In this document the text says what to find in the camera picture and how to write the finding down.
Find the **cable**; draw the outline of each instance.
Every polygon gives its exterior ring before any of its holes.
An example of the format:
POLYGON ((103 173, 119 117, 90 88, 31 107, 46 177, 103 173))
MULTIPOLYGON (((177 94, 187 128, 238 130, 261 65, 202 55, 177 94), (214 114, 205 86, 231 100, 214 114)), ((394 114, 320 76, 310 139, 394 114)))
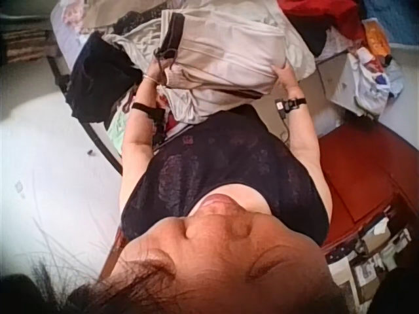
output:
POLYGON ((289 142, 289 136, 290 136, 290 134, 289 134, 289 127, 288 127, 288 124, 285 123, 285 120, 283 118, 281 118, 281 121, 283 123, 283 126, 285 126, 285 129, 287 130, 287 139, 285 141, 283 141, 283 142, 285 144, 288 144, 288 142, 289 142))

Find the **blue cloth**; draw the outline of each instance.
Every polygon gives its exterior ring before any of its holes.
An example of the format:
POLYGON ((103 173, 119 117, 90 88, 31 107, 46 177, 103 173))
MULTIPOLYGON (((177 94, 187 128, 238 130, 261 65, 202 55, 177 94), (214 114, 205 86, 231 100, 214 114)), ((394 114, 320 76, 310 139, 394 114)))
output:
POLYGON ((367 18, 378 18, 390 43, 419 45, 418 0, 363 0, 367 18))

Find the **strap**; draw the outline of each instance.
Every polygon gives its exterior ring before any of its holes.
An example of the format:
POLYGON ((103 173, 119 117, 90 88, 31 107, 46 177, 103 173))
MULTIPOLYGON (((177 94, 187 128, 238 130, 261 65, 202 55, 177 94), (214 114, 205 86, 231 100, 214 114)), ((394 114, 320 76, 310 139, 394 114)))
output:
POLYGON ((150 108, 142 103, 134 103, 132 105, 132 108, 147 113, 147 116, 149 116, 149 118, 157 124, 163 123, 164 114, 166 113, 166 110, 162 108, 150 108))
POLYGON ((298 109, 300 105, 303 105, 305 103, 307 103, 307 100, 305 98, 288 99, 283 102, 283 109, 286 113, 289 113, 294 109, 298 109))

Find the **wooden cabinet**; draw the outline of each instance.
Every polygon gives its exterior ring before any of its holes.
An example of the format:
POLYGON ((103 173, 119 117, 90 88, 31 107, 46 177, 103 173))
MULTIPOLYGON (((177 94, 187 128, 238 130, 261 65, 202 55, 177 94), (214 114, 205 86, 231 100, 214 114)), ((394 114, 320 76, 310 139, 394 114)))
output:
POLYGON ((333 216, 323 248, 330 249, 401 196, 419 213, 419 152, 376 122, 356 120, 320 139, 321 165, 331 188, 333 216))

